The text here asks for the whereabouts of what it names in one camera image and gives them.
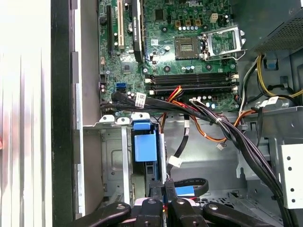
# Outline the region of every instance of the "green circuit board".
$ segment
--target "green circuit board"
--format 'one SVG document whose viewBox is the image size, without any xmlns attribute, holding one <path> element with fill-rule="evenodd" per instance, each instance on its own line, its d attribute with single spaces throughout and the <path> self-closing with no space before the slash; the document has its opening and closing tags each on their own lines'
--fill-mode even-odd
<svg viewBox="0 0 303 227">
<path fill-rule="evenodd" d="M 105 89 L 101 90 L 101 101 L 110 101 L 111 93 L 116 91 L 117 83 L 126 83 L 126 92 L 146 93 L 145 74 L 143 69 L 152 75 L 185 74 L 188 67 L 193 66 L 190 73 L 217 73 L 236 72 L 234 60 L 203 61 L 201 59 L 176 59 L 176 40 L 182 38 L 196 38 L 202 32 L 228 27 L 230 22 L 211 23 L 211 16 L 230 14 L 228 0 L 145 0 L 141 2 L 143 26 L 143 54 L 144 62 L 138 63 L 133 54 L 133 36 L 128 32 L 131 27 L 130 8 L 123 8 L 124 49 L 117 46 L 112 56 L 108 53 L 108 27 L 102 25 L 107 16 L 107 6 L 112 9 L 112 33 L 118 33 L 117 0 L 102 0 L 99 2 L 99 56 L 100 75 L 106 80 Z M 213 37 L 214 53 L 233 49 L 232 33 L 216 35 Z M 208 96 L 208 93 L 197 93 L 196 96 Z M 215 100 L 206 99 L 204 102 L 215 103 L 216 111 L 234 111 L 238 108 L 234 93 L 212 94 Z"/>
</svg>

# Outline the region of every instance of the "motherboard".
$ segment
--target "motherboard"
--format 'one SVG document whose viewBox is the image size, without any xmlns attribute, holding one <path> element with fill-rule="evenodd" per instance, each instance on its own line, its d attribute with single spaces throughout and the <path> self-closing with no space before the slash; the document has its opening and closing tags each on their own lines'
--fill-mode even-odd
<svg viewBox="0 0 303 227">
<path fill-rule="evenodd" d="M 181 85 L 217 112 L 239 108 L 235 60 L 203 59 L 203 34 L 232 26 L 228 0 L 101 0 L 98 14 L 102 102 L 115 91 L 165 99 Z M 212 36 L 214 54 L 234 45 L 232 32 Z"/>
</svg>

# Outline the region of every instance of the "sata port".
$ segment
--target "sata port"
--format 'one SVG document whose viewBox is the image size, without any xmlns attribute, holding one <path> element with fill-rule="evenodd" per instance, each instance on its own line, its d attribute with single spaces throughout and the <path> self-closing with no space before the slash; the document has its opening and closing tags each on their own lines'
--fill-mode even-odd
<svg viewBox="0 0 303 227">
<path fill-rule="evenodd" d="M 126 83 L 116 83 L 116 88 L 118 87 L 126 88 Z"/>
<path fill-rule="evenodd" d="M 117 87 L 117 88 L 116 88 L 116 91 L 119 91 L 119 92 L 124 93 L 124 92 L 126 92 L 126 88 Z"/>
</svg>

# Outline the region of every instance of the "white label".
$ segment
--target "white label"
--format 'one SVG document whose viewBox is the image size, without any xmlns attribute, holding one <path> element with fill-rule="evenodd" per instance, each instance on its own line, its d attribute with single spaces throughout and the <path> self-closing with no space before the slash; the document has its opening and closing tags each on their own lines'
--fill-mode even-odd
<svg viewBox="0 0 303 227">
<path fill-rule="evenodd" d="M 158 39 L 152 39 L 151 40 L 151 45 L 152 46 L 159 46 L 159 40 Z"/>
<path fill-rule="evenodd" d="M 268 101 L 264 100 L 263 103 L 260 105 L 260 107 L 265 107 L 267 105 Z"/>
<path fill-rule="evenodd" d="M 182 164 L 182 159 L 181 158 L 178 158 L 178 157 L 175 157 L 175 156 L 170 156 L 169 158 L 169 164 L 175 166 L 175 167 L 178 167 L 180 168 L 181 164 Z"/>
<path fill-rule="evenodd" d="M 145 100 L 146 100 L 146 94 L 137 92 L 136 101 L 134 105 L 140 108 L 144 108 Z"/>
<path fill-rule="evenodd" d="M 279 99 L 279 96 L 271 97 L 271 98 L 268 100 L 268 102 L 267 102 L 266 105 L 273 105 L 273 104 L 276 104 L 276 102 L 278 101 L 278 99 Z"/>
</svg>

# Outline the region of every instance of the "screw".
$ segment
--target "screw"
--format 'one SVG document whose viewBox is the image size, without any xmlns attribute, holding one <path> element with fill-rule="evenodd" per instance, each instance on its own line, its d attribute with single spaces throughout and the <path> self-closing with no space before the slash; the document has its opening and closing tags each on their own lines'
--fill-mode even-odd
<svg viewBox="0 0 303 227">
<path fill-rule="evenodd" d="M 214 204 L 210 204 L 208 207 L 212 210 L 217 210 L 218 209 L 218 207 Z"/>
<path fill-rule="evenodd" d="M 149 204 L 155 204 L 156 201 L 155 201 L 155 200 L 148 200 L 148 203 L 149 203 Z"/>
<path fill-rule="evenodd" d="M 177 200 L 177 203 L 179 203 L 179 204 L 184 204 L 184 200 Z"/>
<path fill-rule="evenodd" d="M 122 206 L 122 205 L 117 206 L 117 209 L 118 209 L 118 210 L 123 210 L 123 209 L 125 209 L 125 206 Z"/>
</svg>

